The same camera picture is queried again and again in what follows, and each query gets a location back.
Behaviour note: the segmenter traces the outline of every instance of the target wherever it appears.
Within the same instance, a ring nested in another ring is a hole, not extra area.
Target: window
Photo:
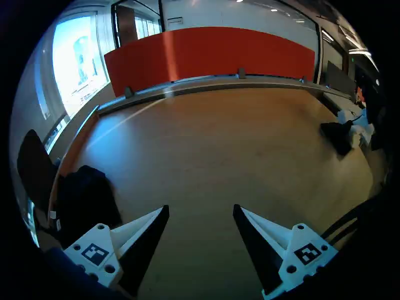
[[[157,21],[135,16],[134,22],[138,40],[160,33],[160,25]]]
[[[56,26],[52,63],[62,103],[71,118],[108,82],[100,56],[95,13]]]

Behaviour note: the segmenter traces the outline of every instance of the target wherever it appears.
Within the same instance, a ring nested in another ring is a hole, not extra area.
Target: glass wall
[[[165,30],[192,27],[235,27],[268,33],[320,55],[317,24],[306,15],[276,0],[162,0]]]
[[[63,21],[55,28],[54,77],[70,118],[108,82],[96,32],[94,13]]]

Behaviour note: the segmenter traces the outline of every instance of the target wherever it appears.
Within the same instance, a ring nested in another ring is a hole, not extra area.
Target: wall
[[[223,26],[265,32],[313,50],[316,66],[319,41],[315,24],[307,19],[304,23],[296,23],[293,15],[298,12],[279,2],[270,2],[284,7],[284,12],[272,12],[267,6],[233,0],[164,0],[162,5],[166,30]],[[183,24],[168,24],[168,19],[178,17],[183,17]]]
[[[111,86],[111,83],[108,83],[73,116],[71,121],[69,121],[52,147],[49,153],[50,159],[52,161],[55,161],[57,158],[62,159],[79,127],[81,127],[82,123],[92,112],[95,106],[102,105],[113,100],[114,98],[115,95],[113,87]]]
[[[326,73],[328,68],[328,61],[338,67],[340,70],[343,69],[343,56],[333,48],[327,41],[323,41],[323,60],[322,60],[322,72]]]

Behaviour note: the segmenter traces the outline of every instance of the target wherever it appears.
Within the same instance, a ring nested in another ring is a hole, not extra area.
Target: screw hole
[[[294,265],[290,265],[287,267],[286,272],[293,274],[294,272],[296,272],[297,268]]]
[[[112,265],[108,264],[104,267],[104,270],[107,273],[114,273],[116,271],[116,268],[114,268]]]
[[[94,273],[90,273],[90,274],[89,274],[89,277],[90,277],[91,279],[93,279],[94,281],[99,281],[99,277],[97,277],[97,275],[94,274]]]

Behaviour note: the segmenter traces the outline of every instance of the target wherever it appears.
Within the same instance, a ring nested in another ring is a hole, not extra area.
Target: ceiling light
[[[371,53],[369,53],[368,51],[365,51],[365,50],[349,51],[348,54],[364,54],[364,55],[371,56]]]
[[[334,39],[333,39],[325,30],[322,30],[322,33],[323,33],[328,39],[330,39],[332,42],[334,41]]]
[[[352,43],[354,46],[356,46],[358,49],[362,49],[363,47],[361,47],[361,45],[359,43],[357,43],[354,39],[352,39],[351,37],[346,35],[346,39],[348,39],[350,41],[350,43]]]

